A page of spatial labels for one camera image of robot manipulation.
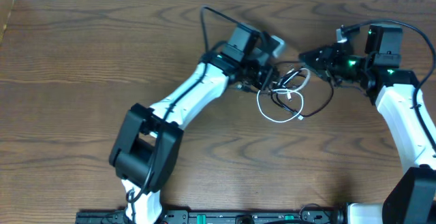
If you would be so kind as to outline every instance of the white cable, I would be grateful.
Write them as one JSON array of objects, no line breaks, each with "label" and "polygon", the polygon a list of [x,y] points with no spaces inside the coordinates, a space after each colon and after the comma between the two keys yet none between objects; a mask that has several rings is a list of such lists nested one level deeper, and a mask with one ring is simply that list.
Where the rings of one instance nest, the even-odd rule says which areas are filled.
[{"label": "white cable", "polygon": [[294,89],[293,91],[299,91],[300,89],[303,89],[306,86],[306,84],[309,82],[309,78],[311,78],[311,72],[307,68],[303,67],[300,68],[300,70],[306,70],[307,75],[305,81],[297,89]]},{"label": "white cable", "polygon": [[260,91],[258,91],[258,95],[256,95],[256,101],[258,102],[258,108],[259,108],[260,113],[261,113],[265,118],[267,118],[267,119],[269,119],[270,121],[275,122],[275,123],[286,123],[286,122],[291,121],[292,119],[296,118],[298,115],[300,115],[300,113],[301,113],[301,111],[302,111],[302,108],[305,106],[305,99],[303,98],[303,96],[301,95],[301,93],[299,93],[298,91],[290,90],[290,89],[275,89],[275,90],[272,90],[272,91],[277,92],[277,94],[290,94],[290,93],[296,93],[296,94],[300,95],[300,97],[301,97],[301,108],[300,108],[300,110],[298,111],[297,114],[293,115],[293,117],[291,117],[291,118],[289,118],[289,119],[286,119],[286,120],[284,120],[284,121],[276,121],[276,120],[274,120],[274,119],[268,117],[267,115],[265,115],[265,113],[262,111],[262,109],[261,109],[261,107],[260,107],[260,102],[259,102],[259,94],[260,94]]},{"label": "white cable", "polygon": [[287,84],[287,83],[289,82],[289,80],[291,80],[292,78],[294,78],[297,74],[298,74],[298,72],[296,71],[295,74],[292,74],[292,76],[290,76],[290,77],[286,80],[286,82],[284,82],[284,84]]},{"label": "white cable", "polygon": [[287,71],[286,74],[290,74],[290,73],[292,73],[294,70],[295,70],[295,68],[292,68],[291,70]]}]

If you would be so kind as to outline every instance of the wooden table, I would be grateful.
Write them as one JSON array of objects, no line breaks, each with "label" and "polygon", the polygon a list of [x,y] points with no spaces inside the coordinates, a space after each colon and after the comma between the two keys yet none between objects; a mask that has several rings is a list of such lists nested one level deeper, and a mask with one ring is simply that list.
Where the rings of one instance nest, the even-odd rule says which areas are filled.
[{"label": "wooden table", "polygon": [[[370,18],[404,20],[436,42],[436,0],[16,0],[0,47],[0,222],[72,223],[81,209],[125,205],[109,152],[130,106],[159,101],[191,75],[201,5],[282,37],[281,60]],[[211,42],[234,29],[206,21]],[[422,78],[430,63],[405,30],[403,67]],[[433,118],[435,85],[433,76],[423,88]],[[313,78],[305,112],[328,92]],[[229,90],[187,128],[161,200],[216,210],[382,202],[401,175],[383,118],[355,90],[337,89],[317,116],[282,125],[260,115],[254,95]]]}]

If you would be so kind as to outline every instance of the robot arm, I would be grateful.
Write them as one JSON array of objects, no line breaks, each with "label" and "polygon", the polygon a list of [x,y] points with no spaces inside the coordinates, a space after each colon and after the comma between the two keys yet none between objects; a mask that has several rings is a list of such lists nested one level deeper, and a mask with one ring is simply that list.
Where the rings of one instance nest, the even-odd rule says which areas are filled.
[{"label": "robot arm", "polygon": [[[256,47],[258,39],[262,44]],[[268,87],[278,78],[269,59],[278,57],[284,47],[282,39],[240,23],[223,50],[205,53],[192,76],[172,94],[150,108],[131,107],[109,158],[127,192],[125,214],[131,221],[154,223],[161,214],[160,189],[174,169],[189,122],[230,84]],[[155,146],[142,140],[140,133],[157,138]]]},{"label": "robot arm", "polygon": [[[406,25],[394,20],[380,21]],[[436,154],[431,144],[436,128],[419,90],[422,82],[418,82],[413,71],[399,69],[403,31],[396,25],[372,24],[366,57],[354,55],[350,44],[354,33],[344,35],[344,30],[338,29],[337,43],[303,53],[300,59],[327,82],[337,86],[342,81],[360,83],[388,124],[404,176],[383,204],[350,204],[344,210],[344,218],[349,224],[427,223],[436,192]],[[435,58],[433,46],[427,43]],[[430,137],[424,132],[416,109]]]}]

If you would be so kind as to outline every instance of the black cable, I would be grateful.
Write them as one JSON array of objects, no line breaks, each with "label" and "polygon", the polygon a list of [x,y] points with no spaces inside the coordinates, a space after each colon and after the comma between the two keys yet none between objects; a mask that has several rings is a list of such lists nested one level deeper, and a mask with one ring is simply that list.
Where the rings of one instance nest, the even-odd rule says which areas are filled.
[{"label": "black cable", "polygon": [[[292,76],[293,74],[295,74],[296,72],[298,72],[298,74],[296,75],[296,76],[301,76],[300,74],[299,74],[299,72],[301,72],[300,70],[297,70],[297,71],[293,71],[293,72],[291,72],[291,73],[288,73],[288,74],[286,74],[286,75],[284,75],[284,77],[281,79],[281,82],[278,84],[278,88],[281,88],[283,85],[285,86],[287,83],[285,83],[286,81],[284,81],[284,80],[286,80],[287,78],[289,78],[290,76]],[[315,111],[313,111],[313,112],[311,112],[310,114],[301,114],[300,113],[300,115],[303,117],[303,118],[309,118],[309,117],[311,117],[311,116],[313,116],[313,115],[315,115],[315,114],[317,114],[318,112],[321,112],[321,110],[323,110],[329,103],[330,103],[330,101],[332,100],[332,98],[333,98],[333,95],[334,95],[334,87],[333,87],[333,84],[332,84],[332,82],[328,82],[328,84],[330,85],[330,90],[331,90],[331,92],[330,92],[330,96],[328,97],[328,99],[318,108],[318,109],[316,109]],[[278,105],[279,107],[281,107],[281,108],[283,108],[284,110],[287,110],[288,112],[292,112],[293,114],[295,114],[295,113],[297,113],[298,111],[297,110],[295,110],[295,109],[292,109],[292,108],[290,108],[289,106],[287,106],[286,104],[284,104],[281,100],[280,100],[280,98],[279,98],[279,94],[276,94],[276,96],[275,96],[275,98],[276,98],[276,100],[277,101],[275,101],[274,100],[274,98],[273,98],[273,94],[271,93],[270,94],[270,98],[271,98],[271,100],[276,104],[276,105]]]},{"label": "black cable", "polygon": [[[234,23],[239,23],[238,21],[208,7],[208,6],[203,6],[202,9],[200,10],[200,22],[202,25],[202,30],[203,30],[203,37],[204,37],[204,48],[206,50],[206,54],[212,52],[212,51],[216,51],[216,49],[218,49],[219,47],[221,47],[222,45],[224,45],[226,43],[226,41],[220,41],[218,43],[216,43],[211,50],[209,50],[209,45],[208,45],[208,38],[207,38],[207,32],[206,32],[206,24],[204,23],[204,10],[209,10],[212,11],[213,13],[216,13],[222,17],[224,17],[225,19],[234,22]],[[182,99],[184,98],[184,96],[186,96],[186,94],[188,94],[190,91],[192,91],[192,89],[194,89],[199,83],[201,83],[201,81],[203,81],[203,78],[205,77],[206,73],[207,73],[207,65],[208,65],[208,59],[206,57],[206,60],[204,62],[204,69],[203,69],[203,73],[202,75],[197,79],[197,81],[195,83],[193,83],[186,91],[184,91],[182,94],[180,94],[168,107],[168,109],[166,110],[162,120],[166,121],[166,119],[168,118],[168,116],[170,115],[171,111],[174,109],[174,107],[176,106],[176,104]],[[158,144],[161,140],[161,135],[163,132],[164,126],[161,126],[160,132],[157,134],[157,138],[156,138],[156,144]],[[129,204],[131,204],[132,209],[134,208],[134,204],[136,201],[138,201],[138,199],[141,197],[141,195],[143,193],[145,193],[148,185],[150,184],[150,180],[154,175],[153,172],[153,168],[154,168],[154,164],[156,162],[156,156],[154,156],[154,154],[152,154],[152,158],[149,159],[150,160],[150,168],[149,171],[147,172],[147,176],[145,178],[144,184],[142,184],[141,189],[139,191],[139,193],[133,198],[131,199],[129,196],[129,192],[127,192],[126,195],[126,200]]]},{"label": "black cable", "polygon": [[105,219],[107,219],[108,220],[108,222],[107,223],[109,223],[109,216],[110,215],[112,215],[112,220],[110,221],[110,223],[114,223],[114,221],[113,221],[113,218],[114,218],[114,215],[115,214],[118,214],[118,213],[121,213],[121,212],[124,212],[124,210],[117,210],[117,211],[114,211],[114,212],[111,212],[111,213],[108,213],[108,214],[106,214],[101,220],[100,220],[100,224],[104,224],[104,220]]},{"label": "black cable", "polygon": [[200,23],[202,25],[202,30],[203,30],[204,50],[205,50],[205,52],[208,52],[209,51],[209,41],[207,39],[206,24],[204,24],[204,11],[205,10],[211,11],[211,12],[213,12],[213,13],[215,13],[215,14],[217,14],[217,15],[219,15],[219,16],[221,16],[221,17],[223,17],[223,18],[225,18],[233,23],[236,23],[236,24],[238,24],[239,21],[234,20],[233,18],[230,18],[229,16],[226,16],[225,14],[222,14],[221,12],[218,12],[218,11],[210,8],[209,6],[203,6],[200,10]]},{"label": "black cable", "polygon": [[352,25],[352,26],[342,27],[342,32],[345,34],[348,31],[352,31],[354,29],[358,29],[358,28],[363,27],[365,25],[384,23],[384,22],[390,22],[390,23],[398,24],[398,25],[401,25],[401,26],[404,26],[404,27],[408,27],[408,28],[414,30],[416,33],[421,35],[421,37],[425,40],[425,42],[427,43],[427,45],[430,48],[432,59],[433,59],[430,71],[421,80],[421,82],[419,82],[418,85],[416,86],[416,88],[414,90],[414,93],[412,95],[412,101],[413,101],[416,117],[418,118],[418,121],[421,124],[422,130],[424,130],[427,138],[429,139],[429,142],[430,142],[431,146],[433,147],[433,150],[436,153],[436,143],[435,143],[435,140],[433,139],[433,137],[432,137],[432,135],[431,135],[431,133],[429,131],[429,128],[427,128],[427,126],[425,125],[424,119],[422,118],[422,115],[421,115],[421,112],[420,112],[420,106],[418,105],[418,91],[421,89],[422,85],[428,80],[428,78],[430,78],[431,74],[433,73],[433,70],[436,68],[436,52],[435,52],[435,48],[433,47],[433,45],[432,45],[430,39],[427,37],[427,35],[425,35],[425,33],[423,33],[421,30],[419,30],[415,26],[409,25],[409,24],[401,22],[401,21],[392,20],[392,19],[369,20],[369,21],[366,21],[366,22],[362,22],[362,23],[358,23],[358,24]]},{"label": "black cable", "polygon": [[327,212],[319,205],[319,204],[314,204],[314,203],[310,203],[310,204],[306,204],[306,205],[304,205],[302,208],[301,208],[301,210],[298,212],[298,216],[300,217],[300,218],[302,218],[302,212],[303,212],[303,210],[305,209],[305,208],[307,208],[307,207],[309,207],[309,206],[316,206],[316,207],[318,207],[318,208],[320,208],[321,209],[321,211],[322,212],[324,212],[324,214],[330,219],[330,215],[329,214],[327,214]]},{"label": "black cable", "polygon": [[[133,197],[135,195],[134,192],[131,192],[130,196]],[[132,204],[131,205],[131,220],[136,223],[136,210],[135,210],[135,205]]]}]

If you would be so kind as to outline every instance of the wall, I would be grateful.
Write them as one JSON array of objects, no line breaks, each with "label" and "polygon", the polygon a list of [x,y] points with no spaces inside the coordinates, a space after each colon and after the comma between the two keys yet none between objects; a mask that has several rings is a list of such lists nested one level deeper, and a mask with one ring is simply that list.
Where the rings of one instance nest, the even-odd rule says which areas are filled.
[{"label": "wall", "polygon": [[3,40],[3,34],[6,30],[7,20],[13,4],[14,0],[0,0],[0,44]]}]

